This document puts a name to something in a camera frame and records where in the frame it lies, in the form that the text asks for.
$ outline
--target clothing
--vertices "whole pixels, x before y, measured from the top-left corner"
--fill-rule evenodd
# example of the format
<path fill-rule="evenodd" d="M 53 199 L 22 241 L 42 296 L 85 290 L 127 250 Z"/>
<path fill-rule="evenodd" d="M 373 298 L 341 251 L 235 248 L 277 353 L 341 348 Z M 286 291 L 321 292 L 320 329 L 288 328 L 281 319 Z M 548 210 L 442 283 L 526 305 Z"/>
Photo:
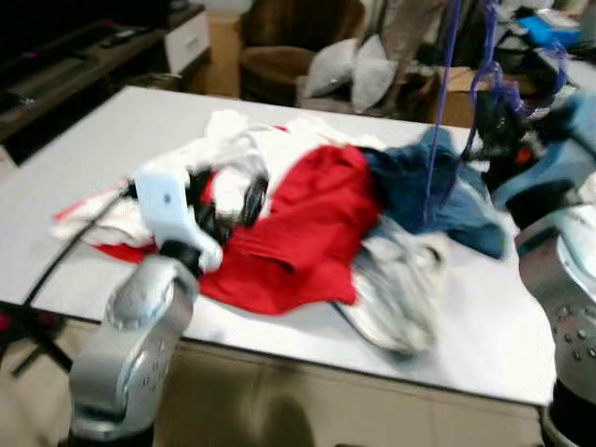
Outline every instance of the clothing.
<path fill-rule="evenodd" d="M 222 266 L 200 279 L 201 292 L 272 315 L 315 302 L 351 305 L 350 263 L 379 211 L 362 153 L 322 146 L 292 168 L 269 217 L 250 230 L 238 228 Z"/>
<path fill-rule="evenodd" d="M 337 307 L 375 345 L 421 354 L 436 341 L 446 267 L 443 235 L 414 236 L 384 216 L 352 263 L 356 303 Z"/>
<path fill-rule="evenodd" d="M 229 215 L 241 210 L 252 177 L 268 171 L 269 187 L 262 212 L 267 215 L 271 197 L 291 167 L 308 150 L 330 143 L 385 147 L 373 136 L 352 138 L 307 114 L 300 114 L 282 129 L 251 124 L 245 115 L 224 110 L 211 115 L 203 137 L 144 163 L 131 177 L 148 171 L 166 171 L 187 182 L 188 169 L 210 165 L 217 170 L 212 182 L 215 208 L 219 214 Z M 279 156 L 279 151 L 283 151 L 283 156 Z M 72 237 L 115 197 L 117 189 L 110 188 L 59 213 L 50 228 L 52 235 L 61 239 Z M 138 202 L 130 198 L 118 202 L 83 240 L 133 262 L 138 262 L 153 244 L 152 232 L 142 221 Z"/>
<path fill-rule="evenodd" d="M 419 143 L 380 152 L 364 149 L 372 176 L 386 202 L 386 213 L 412 234 L 446 232 L 450 238 L 494 258 L 505 252 L 506 233 L 489 201 L 480 174 L 458 169 L 450 133 L 440 129 L 430 188 L 429 213 L 424 219 L 426 177 L 432 129 Z M 453 186 L 450 195 L 446 191 Z"/>

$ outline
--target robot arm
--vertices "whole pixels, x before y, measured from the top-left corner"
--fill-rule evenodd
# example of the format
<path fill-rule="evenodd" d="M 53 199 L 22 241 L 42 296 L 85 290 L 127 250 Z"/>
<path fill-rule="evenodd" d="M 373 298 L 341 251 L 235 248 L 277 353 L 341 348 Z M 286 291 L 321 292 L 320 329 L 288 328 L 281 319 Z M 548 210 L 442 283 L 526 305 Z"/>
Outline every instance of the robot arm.
<path fill-rule="evenodd" d="M 168 175 L 135 181 L 159 253 L 118 288 L 102 325 L 74 361 L 70 446 L 152 445 L 169 361 L 193 316 L 196 278 L 219 267 L 231 226 L 254 224 L 264 203 L 267 179 L 259 177 L 240 214 L 220 222 L 214 207 L 198 199 L 209 175 L 191 176 L 191 207 L 183 185 Z"/>
<path fill-rule="evenodd" d="M 493 114 L 489 108 L 479 110 L 482 124 L 494 120 L 482 115 Z M 548 446 L 596 440 L 596 206 L 578 193 L 596 171 L 594 110 L 596 96 L 578 92 L 535 120 L 503 114 L 496 131 L 479 126 L 484 145 L 470 156 L 492 160 L 486 179 L 494 204 L 521 229 L 521 280 L 552 329 L 557 382 L 542 414 Z"/>

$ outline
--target white pillow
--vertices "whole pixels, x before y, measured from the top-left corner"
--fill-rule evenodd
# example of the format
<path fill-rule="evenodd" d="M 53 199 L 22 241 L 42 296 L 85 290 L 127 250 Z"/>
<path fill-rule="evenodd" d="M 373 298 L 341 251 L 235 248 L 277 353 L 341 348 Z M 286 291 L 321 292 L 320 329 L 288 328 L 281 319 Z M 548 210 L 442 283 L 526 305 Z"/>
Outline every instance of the white pillow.
<path fill-rule="evenodd" d="M 354 66 L 352 107 L 362 114 L 377 104 L 391 87 L 398 63 L 388 61 L 378 34 L 360 48 Z"/>
<path fill-rule="evenodd" d="M 331 93 L 352 79 L 358 39 L 346 39 L 322 49 L 308 69 L 305 97 Z"/>

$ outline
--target red cloth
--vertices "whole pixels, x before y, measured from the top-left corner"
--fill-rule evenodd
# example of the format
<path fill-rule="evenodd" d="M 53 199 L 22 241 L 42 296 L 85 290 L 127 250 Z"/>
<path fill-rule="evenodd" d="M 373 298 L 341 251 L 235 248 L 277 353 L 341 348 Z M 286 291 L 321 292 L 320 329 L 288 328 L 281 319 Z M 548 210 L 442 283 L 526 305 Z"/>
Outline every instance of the red cloth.
<path fill-rule="evenodd" d="M 200 279 L 201 292 L 263 314 L 321 301 L 354 304 L 350 264 L 379 211 L 360 151 L 322 146 L 289 172 L 268 218 L 235 232 L 222 266 Z"/>

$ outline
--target tiled floor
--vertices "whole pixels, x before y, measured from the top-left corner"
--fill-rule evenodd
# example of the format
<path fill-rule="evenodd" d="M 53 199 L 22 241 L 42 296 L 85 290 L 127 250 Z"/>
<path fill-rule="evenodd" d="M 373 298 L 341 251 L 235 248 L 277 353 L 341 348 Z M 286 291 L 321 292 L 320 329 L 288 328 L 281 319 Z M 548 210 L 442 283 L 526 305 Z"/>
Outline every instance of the tiled floor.
<path fill-rule="evenodd" d="M 70 354 L 88 327 L 70 323 Z M 55 446 L 68 430 L 67 377 L 31 350 L 11 349 L 0 373 L 0 446 Z M 535 409 L 463 397 L 212 346 L 182 344 L 156 426 L 159 447 L 535 447 Z"/>

